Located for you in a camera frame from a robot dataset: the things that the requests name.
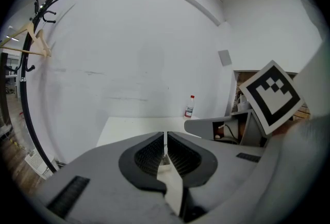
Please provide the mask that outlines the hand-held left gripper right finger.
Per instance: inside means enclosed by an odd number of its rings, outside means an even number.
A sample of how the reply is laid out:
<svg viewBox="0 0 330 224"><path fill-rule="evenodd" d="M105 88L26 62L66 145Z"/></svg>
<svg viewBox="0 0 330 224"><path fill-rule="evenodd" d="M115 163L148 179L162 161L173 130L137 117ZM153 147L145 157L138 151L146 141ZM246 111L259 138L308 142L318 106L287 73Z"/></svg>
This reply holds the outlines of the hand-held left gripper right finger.
<svg viewBox="0 0 330 224"><path fill-rule="evenodd" d="M183 182L179 216L196 220L228 199L248 178L264 149L167 133L168 155Z"/></svg>

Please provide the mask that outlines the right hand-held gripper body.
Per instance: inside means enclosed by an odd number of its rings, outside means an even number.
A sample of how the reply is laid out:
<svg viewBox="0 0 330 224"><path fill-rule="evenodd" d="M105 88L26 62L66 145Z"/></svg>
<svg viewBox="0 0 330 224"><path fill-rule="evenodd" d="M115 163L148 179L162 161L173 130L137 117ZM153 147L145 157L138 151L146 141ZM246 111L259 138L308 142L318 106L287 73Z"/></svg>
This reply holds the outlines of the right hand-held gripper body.
<svg viewBox="0 0 330 224"><path fill-rule="evenodd" d="M237 96L237 110L213 122L214 141L264 147L303 105L292 78L273 60L243 82Z"/></svg>

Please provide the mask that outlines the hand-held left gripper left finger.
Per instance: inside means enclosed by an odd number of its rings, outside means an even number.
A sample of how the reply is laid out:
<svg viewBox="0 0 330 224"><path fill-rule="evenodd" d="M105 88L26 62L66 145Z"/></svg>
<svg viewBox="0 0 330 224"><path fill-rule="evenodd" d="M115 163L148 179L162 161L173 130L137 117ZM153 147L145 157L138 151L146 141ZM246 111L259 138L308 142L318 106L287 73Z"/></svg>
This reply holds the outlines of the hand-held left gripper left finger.
<svg viewBox="0 0 330 224"><path fill-rule="evenodd" d="M162 132L103 145L57 171L36 197L57 223L180 224L157 179L162 157Z"/></svg>

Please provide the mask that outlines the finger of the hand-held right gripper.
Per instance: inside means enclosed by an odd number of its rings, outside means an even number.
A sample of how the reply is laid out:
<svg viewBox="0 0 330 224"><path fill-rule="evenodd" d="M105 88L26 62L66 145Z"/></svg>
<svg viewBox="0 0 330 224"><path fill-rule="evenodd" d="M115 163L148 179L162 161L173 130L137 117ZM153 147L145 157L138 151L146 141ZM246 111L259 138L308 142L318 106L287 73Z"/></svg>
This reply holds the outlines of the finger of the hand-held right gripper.
<svg viewBox="0 0 330 224"><path fill-rule="evenodd" d="M184 129L187 133L203 139L214 139L213 119L186 120Z"/></svg>

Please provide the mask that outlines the person's right forearm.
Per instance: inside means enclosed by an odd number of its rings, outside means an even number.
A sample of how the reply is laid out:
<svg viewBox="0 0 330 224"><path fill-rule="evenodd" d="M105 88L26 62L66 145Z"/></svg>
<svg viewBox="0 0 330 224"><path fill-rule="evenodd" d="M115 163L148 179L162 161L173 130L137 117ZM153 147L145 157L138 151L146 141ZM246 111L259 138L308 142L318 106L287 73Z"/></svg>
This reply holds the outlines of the person's right forearm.
<svg viewBox="0 0 330 224"><path fill-rule="evenodd" d="M307 122L309 120L310 120L309 117L307 117L307 118L301 118L301 117L298 117L298 116L293 115L286 122L284 122L281 126L279 126L277 129L275 129L272 132L272 135L271 136L274 137L274 136L278 136L278 135L285 135L293 127L296 127L297 125L300 125L302 123L305 123L305 122Z"/></svg>

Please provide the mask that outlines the plastic bottle with red cap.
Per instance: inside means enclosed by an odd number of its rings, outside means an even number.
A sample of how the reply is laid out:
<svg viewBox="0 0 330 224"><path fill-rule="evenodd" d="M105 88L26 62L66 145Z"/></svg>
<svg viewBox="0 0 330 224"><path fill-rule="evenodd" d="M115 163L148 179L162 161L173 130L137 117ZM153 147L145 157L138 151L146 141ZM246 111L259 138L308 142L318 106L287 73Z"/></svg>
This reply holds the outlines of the plastic bottle with red cap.
<svg viewBox="0 0 330 224"><path fill-rule="evenodd" d="M184 116L186 118L191 118L194 110L194 104L195 104L195 96L191 95L189 98L189 101L186 105Z"/></svg>

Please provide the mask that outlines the person's white t-shirt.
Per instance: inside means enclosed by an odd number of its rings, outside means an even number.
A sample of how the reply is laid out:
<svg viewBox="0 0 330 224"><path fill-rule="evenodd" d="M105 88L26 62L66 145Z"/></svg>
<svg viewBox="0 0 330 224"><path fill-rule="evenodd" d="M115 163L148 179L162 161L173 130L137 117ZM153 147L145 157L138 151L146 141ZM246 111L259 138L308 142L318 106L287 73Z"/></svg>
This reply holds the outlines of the person's white t-shirt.
<svg viewBox="0 0 330 224"><path fill-rule="evenodd" d="M284 136L251 224L330 224L330 34L294 83L311 119Z"/></svg>

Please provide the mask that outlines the white perforated plastic box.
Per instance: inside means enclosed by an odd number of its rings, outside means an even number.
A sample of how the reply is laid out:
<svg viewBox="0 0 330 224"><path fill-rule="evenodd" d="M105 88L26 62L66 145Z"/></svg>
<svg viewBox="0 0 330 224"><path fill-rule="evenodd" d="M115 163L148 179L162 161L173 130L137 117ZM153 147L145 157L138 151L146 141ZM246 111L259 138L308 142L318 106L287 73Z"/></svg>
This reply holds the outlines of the white perforated plastic box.
<svg viewBox="0 0 330 224"><path fill-rule="evenodd" d="M36 148L26 155L25 162L44 180L47 180L53 175Z"/></svg>

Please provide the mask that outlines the yellow black striped tape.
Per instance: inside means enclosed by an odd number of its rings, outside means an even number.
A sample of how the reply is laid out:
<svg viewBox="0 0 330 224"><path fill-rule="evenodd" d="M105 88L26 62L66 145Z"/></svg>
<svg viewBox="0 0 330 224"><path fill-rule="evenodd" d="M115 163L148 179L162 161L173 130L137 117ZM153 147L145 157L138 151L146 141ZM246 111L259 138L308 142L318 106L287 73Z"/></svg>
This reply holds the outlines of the yellow black striped tape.
<svg viewBox="0 0 330 224"><path fill-rule="evenodd" d="M9 141L14 144L15 146L17 146L18 148L24 150L25 152L27 152L26 148L22 145L20 145L18 142L14 141L12 138L9 139Z"/></svg>

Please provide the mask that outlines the black coat rack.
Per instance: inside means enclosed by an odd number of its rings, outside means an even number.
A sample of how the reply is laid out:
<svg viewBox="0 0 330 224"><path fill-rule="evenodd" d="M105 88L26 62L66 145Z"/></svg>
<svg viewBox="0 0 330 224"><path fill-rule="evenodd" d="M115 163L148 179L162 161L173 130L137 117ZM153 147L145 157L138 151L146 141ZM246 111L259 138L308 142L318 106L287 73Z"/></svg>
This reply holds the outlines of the black coat rack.
<svg viewBox="0 0 330 224"><path fill-rule="evenodd" d="M29 19L29 22L32 22L34 24L35 34L37 33L36 29L41 20L43 20L45 23L52 23L52 24L56 23L55 20L47 20L44 16L47 13L56 15L56 12L49 10L49 8L50 8L50 6L52 6L54 3L58 2L58 1L59 0L45 0L45 2L42 5L40 5L39 0L35 0L35 3L34 3L35 16ZM24 49L24 48L29 48L29 50L31 52L39 51L39 48L37 47L37 45L35 43L33 45L31 45L30 37L29 38L25 37L25 41L24 41L22 49ZM21 71L20 95L21 95L21 104L22 104L23 115L25 118L27 130L29 132L29 135L31 137L31 140L32 140L35 148L37 149L37 151L39 152L39 154L41 155L42 159L47 164L49 169L52 171L52 173L55 173L55 172L57 172L57 169L54 167L51 160L47 157L46 153L44 152L44 150L39 142L38 136L35 132L35 129L34 129L34 126L33 126L32 120L31 120L31 116L30 116L28 98L27 98L26 73L33 71L35 69L35 66L34 65L32 65L31 67L28 66L27 63L28 63L29 55L33 55L33 54L21 53L21 62L20 62L20 66L18 67L18 69Z"/></svg>

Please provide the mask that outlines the wooden clothes hanger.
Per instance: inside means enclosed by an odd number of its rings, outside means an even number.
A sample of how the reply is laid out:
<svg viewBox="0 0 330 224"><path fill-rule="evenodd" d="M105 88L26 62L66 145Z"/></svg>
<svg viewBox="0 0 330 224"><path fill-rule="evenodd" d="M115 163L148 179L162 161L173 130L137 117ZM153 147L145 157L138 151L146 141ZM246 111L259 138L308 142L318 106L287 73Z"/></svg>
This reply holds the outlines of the wooden clothes hanger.
<svg viewBox="0 0 330 224"><path fill-rule="evenodd" d="M5 44L7 44L10 40L15 38L16 36L27 32L26 37L31 38L31 45L34 43L37 45L39 48L38 52L31 52L29 48L24 48L24 49L15 49L12 47L6 47ZM26 23L24 26L22 26L20 29L16 30L13 34L9 35L6 37L6 39L3 42L0 42L0 49L6 49L6 50L11 50L11 51L17 51L21 53L26 53L26 54L33 54L33 55L40 55L43 57L51 57L51 50L44 40L44 30L40 29L36 34L34 32L34 24L32 22Z"/></svg>

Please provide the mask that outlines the grey wall plate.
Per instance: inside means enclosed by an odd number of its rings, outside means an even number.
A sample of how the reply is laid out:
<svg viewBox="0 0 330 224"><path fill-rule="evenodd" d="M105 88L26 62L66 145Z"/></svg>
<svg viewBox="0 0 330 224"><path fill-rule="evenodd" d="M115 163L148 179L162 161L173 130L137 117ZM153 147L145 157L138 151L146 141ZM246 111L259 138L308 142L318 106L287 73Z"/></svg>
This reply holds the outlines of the grey wall plate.
<svg viewBox="0 0 330 224"><path fill-rule="evenodd" d="M218 54L219 54L222 66L226 67L226 66L230 66L232 64L232 60L231 60L228 50L218 51Z"/></svg>

